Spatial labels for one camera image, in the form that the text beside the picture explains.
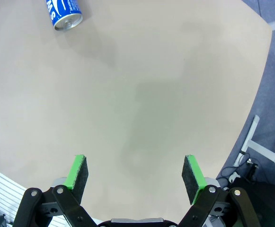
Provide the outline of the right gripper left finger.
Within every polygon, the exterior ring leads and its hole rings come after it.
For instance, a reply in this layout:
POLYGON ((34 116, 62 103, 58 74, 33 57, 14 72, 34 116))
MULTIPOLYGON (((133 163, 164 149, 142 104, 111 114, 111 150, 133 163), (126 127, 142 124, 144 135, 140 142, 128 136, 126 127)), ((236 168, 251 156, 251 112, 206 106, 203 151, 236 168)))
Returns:
POLYGON ((87 159, 77 155, 63 183, 43 192, 28 188, 22 197, 13 227, 49 227, 53 217, 63 216, 70 227, 97 227, 81 206, 88 179, 87 159))

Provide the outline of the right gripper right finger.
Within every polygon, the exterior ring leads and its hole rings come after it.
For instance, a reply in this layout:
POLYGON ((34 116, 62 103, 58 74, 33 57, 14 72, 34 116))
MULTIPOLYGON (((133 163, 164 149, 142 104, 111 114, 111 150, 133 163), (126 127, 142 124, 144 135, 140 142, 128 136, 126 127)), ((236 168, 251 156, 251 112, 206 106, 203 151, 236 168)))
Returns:
POLYGON ((203 227, 210 216, 220 218, 224 227, 261 227, 247 192, 207 183, 195 156, 185 156, 182 178, 191 208, 178 227, 203 227))

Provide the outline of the blue drink can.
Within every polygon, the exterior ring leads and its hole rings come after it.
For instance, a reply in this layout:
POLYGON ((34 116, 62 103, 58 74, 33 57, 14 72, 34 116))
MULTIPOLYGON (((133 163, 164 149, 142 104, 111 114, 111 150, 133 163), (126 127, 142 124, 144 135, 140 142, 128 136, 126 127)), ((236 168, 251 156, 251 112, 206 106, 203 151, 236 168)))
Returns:
POLYGON ((55 30, 69 30, 83 20, 78 0, 45 0, 55 30))

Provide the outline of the white table leg frame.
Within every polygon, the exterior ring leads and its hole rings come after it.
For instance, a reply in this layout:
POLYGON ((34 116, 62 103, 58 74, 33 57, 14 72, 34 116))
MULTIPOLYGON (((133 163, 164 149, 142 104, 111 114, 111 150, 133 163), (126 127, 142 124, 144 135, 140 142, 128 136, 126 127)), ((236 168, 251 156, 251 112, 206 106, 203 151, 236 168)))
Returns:
POLYGON ((240 149, 240 152, 237 155, 237 157, 233 163, 233 167, 238 167, 240 165, 243 157, 246 155, 248 148, 253 149, 260 155, 266 157, 267 159, 269 159, 275 163, 275 153, 252 140, 253 135, 256 131, 257 125, 259 123, 259 120, 260 120, 260 117, 258 115, 255 115, 253 118, 251 127, 247 133, 245 140, 244 140, 244 143, 240 149))

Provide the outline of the aluminium profile frame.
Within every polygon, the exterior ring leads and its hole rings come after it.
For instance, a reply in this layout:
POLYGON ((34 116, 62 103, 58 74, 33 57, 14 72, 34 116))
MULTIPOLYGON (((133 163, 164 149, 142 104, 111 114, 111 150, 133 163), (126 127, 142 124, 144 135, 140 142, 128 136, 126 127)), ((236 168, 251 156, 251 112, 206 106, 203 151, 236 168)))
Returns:
POLYGON ((13 222, 26 188, 0 173, 0 214, 13 222))

